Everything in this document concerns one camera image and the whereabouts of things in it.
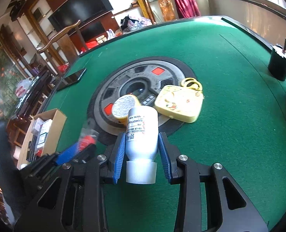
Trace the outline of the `pile of clothes bags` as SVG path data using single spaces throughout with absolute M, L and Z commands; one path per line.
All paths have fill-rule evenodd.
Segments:
M 139 17 L 126 16 L 120 21 L 120 23 L 121 23 L 120 28 L 123 33 L 132 32 L 152 25 L 150 19 L 141 16 Z

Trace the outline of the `cream cartoon case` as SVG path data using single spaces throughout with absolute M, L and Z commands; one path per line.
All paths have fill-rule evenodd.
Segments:
M 196 122 L 202 109 L 202 90 L 166 85 L 158 94 L 154 107 L 158 113 L 185 123 Z

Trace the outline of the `white red plastic bag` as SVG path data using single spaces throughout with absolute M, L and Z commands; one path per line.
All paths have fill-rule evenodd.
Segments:
M 31 78 L 26 78 L 26 79 L 20 81 L 17 84 L 16 90 L 15 90 L 15 95 L 18 98 L 22 98 L 27 93 L 27 90 L 31 87 L 31 84 L 32 84 Z

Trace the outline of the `wooden chair near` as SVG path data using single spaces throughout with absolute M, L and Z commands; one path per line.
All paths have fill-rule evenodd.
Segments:
M 53 45 L 53 43 L 57 43 L 60 47 L 61 51 L 65 55 L 67 62 L 69 65 L 72 65 L 77 59 L 78 59 L 78 51 L 76 47 L 74 46 L 73 42 L 71 41 L 68 33 L 71 30 L 75 30 L 75 32 L 78 34 L 78 37 L 81 41 L 81 44 L 83 45 L 85 51 L 88 51 L 88 47 L 86 45 L 86 42 L 82 36 L 82 33 L 79 29 L 79 25 L 81 24 L 81 20 L 78 20 L 76 23 L 67 26 L 63 28 L 61 31 L 59 31 L 55 36 L 53 36 L 49 42 L 41 49 L 37 49 L 37 53 L 47 53 L 49 47 Z

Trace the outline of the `clear tube red label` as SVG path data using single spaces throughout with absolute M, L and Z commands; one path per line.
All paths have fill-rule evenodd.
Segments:
M 99 132 L 96 131 L 96 123 L 92 118 L 87 119 L 81 129 L 80 137 L 78 139 L 76 153 L 79 154 L 89 145 L 97 143 Z

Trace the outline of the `white blue medicine box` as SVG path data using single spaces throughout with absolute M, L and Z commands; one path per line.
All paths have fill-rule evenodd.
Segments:
M 41 130 L 40 130 L 40 135 L 48 133 L 50 130 L 50 127 L 52 125 L 53 120 L 52 119 L 48 119 L 46 120 L 42 126 L 41 126 Z

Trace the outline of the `black smartphone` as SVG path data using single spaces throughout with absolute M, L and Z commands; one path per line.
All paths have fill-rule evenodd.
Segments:
M 85 72 L 86 72 L 86 68 L 81 69 L 81 70 L 63 78 L 57 87 L 57 91 L 63 90 L 69 86 L 72 86 L 72 85 L 78 83 L 81 80 L 81 78 Z

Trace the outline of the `white cube box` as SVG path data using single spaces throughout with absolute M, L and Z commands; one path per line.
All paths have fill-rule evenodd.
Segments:
M 39 134 L 39 132 L 41 131 L 41 127 L 42 127 L 43 123 L 44 123 L 44 121 L 41 118 L 34 119 L 32 129 L 31 129 L 31 133 L 33 135 L 37 136 Z

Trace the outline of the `white red long box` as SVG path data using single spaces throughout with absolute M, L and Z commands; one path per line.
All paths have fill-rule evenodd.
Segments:
M 47 133 L 39 135 L 36 141 L 35 154 L 42 153 L 43 147 L 47 139 Z

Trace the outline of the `cardboard tray box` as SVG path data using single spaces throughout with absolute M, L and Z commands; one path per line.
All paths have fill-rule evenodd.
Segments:
M 20 150 L 18 169 L 30 163 L 27 160 L 29 157 L 41 157 L 56 152 L 66 119 L 66 115 L 57 108 L 33 117 Z

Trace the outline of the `black cylinder motor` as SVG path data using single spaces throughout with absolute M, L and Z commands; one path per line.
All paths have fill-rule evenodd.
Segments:
M 268 70 L 279 81 L 286 79 L 286 39 L 284 46 L 276 44 L 272 47 Z

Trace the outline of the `black television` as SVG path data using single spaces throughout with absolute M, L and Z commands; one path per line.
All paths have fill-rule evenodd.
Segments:
M 88 23 L 113 10 L 109 0 L 47 0 L 53 14 L 49 21 L 56 31 L 77 21 Z

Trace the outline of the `floral wall painting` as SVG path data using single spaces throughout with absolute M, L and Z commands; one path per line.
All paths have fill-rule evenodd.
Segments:
M 24 76 L 11 61 L 0 43 L 0 119 L 9 118 L 19 98 L 15 95 L 17 84 Z

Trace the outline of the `yellow round tin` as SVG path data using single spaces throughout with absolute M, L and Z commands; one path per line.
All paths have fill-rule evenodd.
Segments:
M 115 101 L 112 107 L 112 115 L 124 126 L 128 122 L 128 113 L 129 111 L 136 106 L 140 106 L 138 98 L 132 94 L 127 94 L 121 96 L 118 100 Z

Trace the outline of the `small white pill bottle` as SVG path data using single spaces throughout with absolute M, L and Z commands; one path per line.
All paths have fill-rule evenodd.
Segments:
M 136 106 L 128 113 L 125 154 L 126 182 L 154 184 L 157 174 L 158 112 L 150 106 Z

